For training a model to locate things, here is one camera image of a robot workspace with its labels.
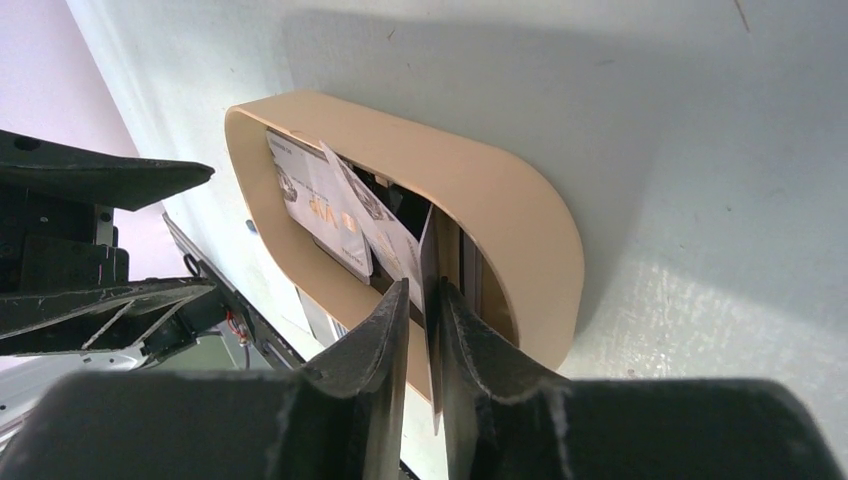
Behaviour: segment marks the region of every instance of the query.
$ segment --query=black metal bracket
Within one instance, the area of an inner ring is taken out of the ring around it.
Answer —
[[[112,211],[137,210],[212,173],[0,130],[0,355],[137,345],[211,291],[203,279],[129,282]]]

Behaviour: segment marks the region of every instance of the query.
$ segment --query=white wall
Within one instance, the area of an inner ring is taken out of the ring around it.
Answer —
[[[241,234],[215,232],[247,211],[224,110],[320,89],[557,188],[587,268],[561,372],[777,379],[848,464],[848,3],[70,3],[140,148],[219,168],[168,208],[204,212],[227,268]]]

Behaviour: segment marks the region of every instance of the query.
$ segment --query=black plastic part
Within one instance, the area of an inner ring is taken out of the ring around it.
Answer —
[[[568,381],[440,285],[450,478],[841,479],[815,423],[759,380]]]
[[[210,291],[206,280],[128,282],[112,208],[136,210],[212,172],[0,130],[0,355],[127,348]]]
[[[84,374],[54,387],[0,478],[394,479],[406,281],[294,372]]]
[[[0,179],[85,204],[138,210],[209,180],[194,162],[115,157],[0,130]]]

